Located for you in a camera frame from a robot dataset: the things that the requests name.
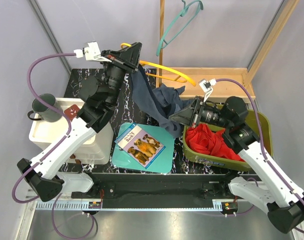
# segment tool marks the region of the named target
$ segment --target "mug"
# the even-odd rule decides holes
[[[50,104],[51,106],[59,109],[62,111],[62,108],[57,104],[55,97],[52,94],[45,93],[39,96],[43,101],[45,101],[47,104]],[[44,120],[47,122],[56,122],[58,121],[62,115],[59,113],[54,112],[53,110],[49,109],[47,106],[44,106],[42,103],[40,103],[37,99],[34,99],[32,103],[32,111],[29,111],[27,113],[27,117],[33,121],[39,121]],[[40,118],[31,118],[31,114],[39,114]]]

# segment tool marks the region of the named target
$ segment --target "white wall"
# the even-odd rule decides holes
[[[0,0],[0,240],[11,240],[23,205],[11,198],[20,176],[21,158],[32,158],[40,149],[28,140],[32,122],[26,113],[33,100],[26,85],[29,65],[41,56],[53,54],[46,35],[26,0]],[[32,84],[36,92],[63,96],[67,73],[57,59],[35,68]],[[17,191],[25,196],[27,183]]]
[[[304,189],[304,0],[253,80],[272,126],[277,163]]]
[[[158,63],[159,0],[38,0],[64,52],[96,40],[102,50],[122,42],[142,42],[141,59]],[[204,10],[164,49],[172,67],[247,67],[281,0],[204,0]],[[182,10],[180,0],[165,1],[164,27]],[[194,15],[194,4],[167,40]],[[73,68],[97,63],[69,59]]]

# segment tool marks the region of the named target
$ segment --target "teal hanger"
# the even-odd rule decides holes
[[[174,18],[174,20],[171,22],[171,24],[167,27],[165,33],[163,34],[162,38],[160,39],[160,42],[158,43],[158,47],[157,47],[157,50],[156,50],[156,56],[158,56],[160,54],[161,49],[164,49],[168,44],[170,44],[171,41],[174,40],[178,36],[178,34],[180,34],[181,31],[184,30],[184,28],[187,27],[187,25],[194,19],[194,17],[196,17],[196,15],[199,13],[200,10],[204,9],[203,3],[200,0],[192,1],[188,5],[186,5],[186,2],[184,0],[182,0],[182,2],[184,3],[184,8],[180,11],[180,13]],[[177,21],[177,19],[179,19],[179,17],[183,17],[187,13],[188,8],[192,4],[197,3],[197,2],[198,2],[198,5],[197,5],[197,9],[196,9],[195,15],[191,19],[188,20],[188,22],[185,24],[185,26],[183,26],[182,29],[169,42],[165,41],[165,37],[166,37],[167,33],[172,28],[172,26],[175,24],[175,22]]]

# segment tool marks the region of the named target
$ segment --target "shiny floor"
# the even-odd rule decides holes
[[[240,212],[249,208],[242,202]],[[68,237],[87,233],[91,220],[77,212],[55,211],[58,229]],[[293,240],[291,233],[278,232],[267,216],[255,208],[244,216],[210,217],[198,212],[117,212],[101,211],[95,215],[98,230],[86,239],[92,240]],[[51,212],[34,214],[28,240],[61,240],[51,223]]]

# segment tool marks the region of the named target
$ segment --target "mug handle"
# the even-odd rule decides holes
[[[30,119],[30,120],[32,120],[32,121],[40,121],[40,120],[42,120],[42,118],[31,118],[30,116],[31,116],[31,114],[33,114],[34,113],[34,111],[32,110],[32,111],[29,111],[28,113],[27,113],[27,117],[28,117],[28,119]]]

